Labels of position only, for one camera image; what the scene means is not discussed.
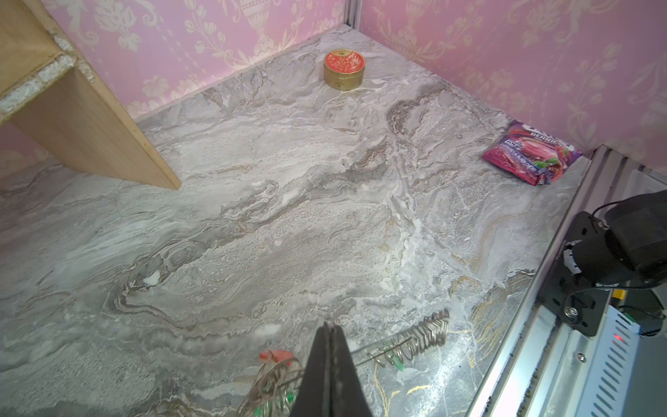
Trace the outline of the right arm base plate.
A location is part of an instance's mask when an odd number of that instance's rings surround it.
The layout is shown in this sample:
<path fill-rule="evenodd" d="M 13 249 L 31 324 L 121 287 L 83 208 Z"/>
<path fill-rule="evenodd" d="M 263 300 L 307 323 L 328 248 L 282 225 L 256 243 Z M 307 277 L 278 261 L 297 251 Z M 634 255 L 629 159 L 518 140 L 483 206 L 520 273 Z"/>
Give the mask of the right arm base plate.
<path fill-rule="evenodd" d="M 595 225 L 596 218 L 587 212 L 579 212 L 571 219 L 565 236 L 558 241 L 556 255 L 552 257 L 545 281 L 537 295 L 537 301 L 554 313 L 562 323 L 582 335 L 597 335 L 609 303 L 610 292 L 595 289 L 583 276 L 575 276 L 564 260 L 566 247 L 578 241 L 588 242 L 603 230 Z"/>

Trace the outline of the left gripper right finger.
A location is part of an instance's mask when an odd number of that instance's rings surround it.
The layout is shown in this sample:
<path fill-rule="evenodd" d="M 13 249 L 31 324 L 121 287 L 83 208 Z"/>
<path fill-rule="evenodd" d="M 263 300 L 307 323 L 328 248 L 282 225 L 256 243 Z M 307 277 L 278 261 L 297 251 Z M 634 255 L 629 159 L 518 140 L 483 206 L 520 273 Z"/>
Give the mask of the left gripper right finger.
<path fill-rule="evenodd" d="M 363 417 L 372 413 L 341 327 L 331 328 L 331 415 Z"/>

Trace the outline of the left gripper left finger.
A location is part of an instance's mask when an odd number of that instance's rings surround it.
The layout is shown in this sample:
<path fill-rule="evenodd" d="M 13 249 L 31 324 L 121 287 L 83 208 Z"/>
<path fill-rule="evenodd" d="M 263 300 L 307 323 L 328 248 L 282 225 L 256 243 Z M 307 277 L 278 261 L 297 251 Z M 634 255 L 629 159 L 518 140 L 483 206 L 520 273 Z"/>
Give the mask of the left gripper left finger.
<path fill-rule="evenodd" d="M 331 415 L 331 327 L 317 329 L 294 406 L 293 417 Z"/>

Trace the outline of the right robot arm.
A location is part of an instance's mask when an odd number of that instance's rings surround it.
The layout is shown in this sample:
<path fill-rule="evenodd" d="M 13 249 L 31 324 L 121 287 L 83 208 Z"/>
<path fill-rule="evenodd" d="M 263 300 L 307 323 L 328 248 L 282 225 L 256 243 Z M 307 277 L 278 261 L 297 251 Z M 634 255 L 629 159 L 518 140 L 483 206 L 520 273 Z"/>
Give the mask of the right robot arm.
<path fill-rule="evenodd" d="M 633 196 L 602 206 L 606 213 L 576 215 L 562 252 L 573 276 L 611 288 L 654 288 L 666 280 L 666 192 Z"/>

